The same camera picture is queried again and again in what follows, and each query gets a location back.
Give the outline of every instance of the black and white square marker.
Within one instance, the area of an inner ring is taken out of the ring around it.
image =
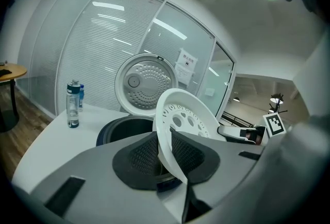
[[[269,137],[286,133],[283,122],[278,113],[271,113],[263,116]]]

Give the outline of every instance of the wooden floor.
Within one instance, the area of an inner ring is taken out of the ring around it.
[[[0,161],[10,180],[26,150],[52,121],[17,88],[15,98],[20,120],[10,131],[0,133]],[[9,84],[0,85],[0,107],[2,111],[12,109]]]

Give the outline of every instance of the wooden round table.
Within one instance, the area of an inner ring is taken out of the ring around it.
[[[0,82],[10,80],[10,94],[11,94],[11,103],[12,110],[6,110],[1,112],[0,109],[0,132],[5,132],[11,130],[19,121],[20,117],[16,108],[15,101],[15,81],[14,78],[21,77],[26,74],[27,70],[22,65],[16,65],[8,63],[6,65],[1,65],[0,70],[9,70],[11,74],[3,75],[0,77]]]

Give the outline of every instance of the black inner pot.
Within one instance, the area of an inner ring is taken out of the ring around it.
[[[142,116],[127,116],[115,119],[103,127],[97,137],[96,146],[112,143],[134,135],[152,132],[153,119]],[[159,192],[178,186],[181,181],[171,175],[157,158],[154,177]]]

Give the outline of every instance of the frosted glass panel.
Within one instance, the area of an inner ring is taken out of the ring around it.
[[[210,59],[214,37],[192,18],[166,4],[154,20],[140,53],[146,51],[166,58],[173,66],[180,49],[198,59],[194,75],[188,86],[179,82],[179,87],[196,95]]]
[[[38,34],[30,70],[30,96],[55,114],[55,79],[69,31],[88,0],[57,0]]]
[[[216,44],[210,67],[205,73],[199,93],[199,99],[214,116],[216,116],[226,94],[233,65],[227,54]]]
[[[17,79],[17,85],[27,95],[29,95],[29,77],[30,77],[30,63],[32,58],[32,51],[35,46],[36,38],[42,26],[42,23],[45,20],[47,14],[49,13],[55,1],[56,0],[40,1],[23,35],[19,57],[18,57],[18,64],[26,67],[27,74],[22,78]]]
[[[114,79],[135,55],[159,0],[92,0],[80,15],[64,48],[57,83],[58,113],[65,110],[67,83],[85,85],[84,102],[119,110]]]

